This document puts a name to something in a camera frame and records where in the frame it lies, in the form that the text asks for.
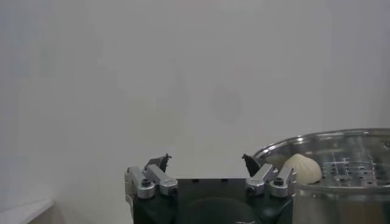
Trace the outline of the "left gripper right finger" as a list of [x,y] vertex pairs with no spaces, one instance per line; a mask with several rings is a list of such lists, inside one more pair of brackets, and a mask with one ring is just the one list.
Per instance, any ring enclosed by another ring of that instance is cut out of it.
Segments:
[[297,183],[296,171],[291,166],[278,169],[272,164],[260,164],[253,156],[242,156],[249,178],[245,180],[246,191],[249,195],[263,195],[266,190],[272,197],[286,198],[294,194]]

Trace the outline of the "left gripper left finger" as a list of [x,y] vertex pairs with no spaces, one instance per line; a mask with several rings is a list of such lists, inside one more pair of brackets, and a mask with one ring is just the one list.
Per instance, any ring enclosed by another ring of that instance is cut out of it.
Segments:
[[174,197],[179,182],[166,174],[170,158],[171,156],[166,154],[150,159],[142,169],[137,166],[128,167],[124,173],[126,196],[150,199],[159,192],[164,196]]

